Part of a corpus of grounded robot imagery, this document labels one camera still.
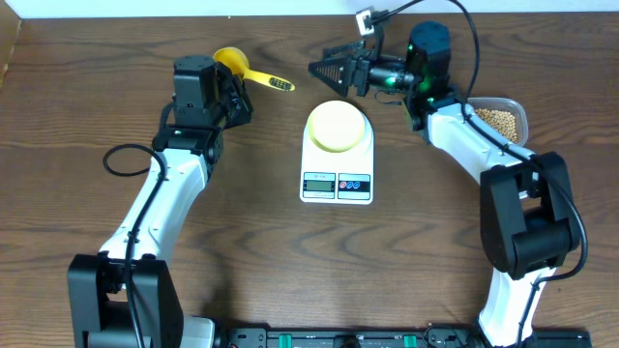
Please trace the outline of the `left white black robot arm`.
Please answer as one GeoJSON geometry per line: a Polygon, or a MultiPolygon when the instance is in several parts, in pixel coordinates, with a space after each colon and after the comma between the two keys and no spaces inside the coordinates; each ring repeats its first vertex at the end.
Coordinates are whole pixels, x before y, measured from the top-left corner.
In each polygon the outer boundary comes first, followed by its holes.
{"type": "Polygon", "coordinates": [[[247,124],[244,82],[210,56],[174,63],[172,101],[143,152],[151,164],[129,212],[95,254],[68,268],[77,347],[213,347],[216,325],[184,313],[169,262],[192,203],[223,152],[223,132],[247,124]]]}

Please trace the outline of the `yellow plastic scoop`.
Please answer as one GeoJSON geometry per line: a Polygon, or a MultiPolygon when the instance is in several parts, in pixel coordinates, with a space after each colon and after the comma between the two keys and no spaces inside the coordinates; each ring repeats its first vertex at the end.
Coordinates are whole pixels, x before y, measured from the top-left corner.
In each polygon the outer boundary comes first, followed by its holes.
{"type": "Polygon", "coordinates": [[[252,70],[248,57],[237,47],[220,48],[214,54],[214,59],[226,65],[233,74],[239,75],[244,80],[251,80],[283,92],[293,92],[295,90],[295,85],[284,78],[252,70]]]}

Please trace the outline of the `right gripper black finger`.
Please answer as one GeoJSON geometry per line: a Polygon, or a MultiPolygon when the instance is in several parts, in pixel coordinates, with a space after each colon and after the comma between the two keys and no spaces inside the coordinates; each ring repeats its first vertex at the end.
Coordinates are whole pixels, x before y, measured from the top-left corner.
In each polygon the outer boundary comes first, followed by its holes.
{"type": "Polygon", "coordinates": [[[309,63],[309,73],[325,83],[340,96],[346,96],[349,87],[349,59],[331,58],[309,63]]]}
{"type": "Polygon", "coordinates": [[[330,47],[330,48],[324,48],[323,49],[323,56],[324,57],[335,57],[335,56],[340,55],[340,54],[344,54],[344,55],[346,55],[346,54],[353,54],[357,50],[364,49],[365,47],[366,47],[366,41],[365,40],[359,40],[359,41],[354,42],[354,43],[339,45],[339,46],[330,47]]]}

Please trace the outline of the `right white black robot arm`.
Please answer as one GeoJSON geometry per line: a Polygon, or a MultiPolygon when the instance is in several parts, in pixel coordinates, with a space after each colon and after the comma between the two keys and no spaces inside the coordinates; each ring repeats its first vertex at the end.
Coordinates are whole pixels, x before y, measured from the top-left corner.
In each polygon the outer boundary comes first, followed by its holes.
{"type": "Polygon", "coordinates": [[[480,185],[480,231],[493,273],[470,347],[588,347],[587,333],[532,328],[544,287],[575,276],[588,255],[565,161],[537,155],[492,129],[450,83],[450,33],[426,21],[411,31],[403,58],[382,53],[380,24],[365,19],[364,41],[326,48],[309,73],[346,96],[374,88],[403,96],[413,131],[450,155],[480,185]]]}

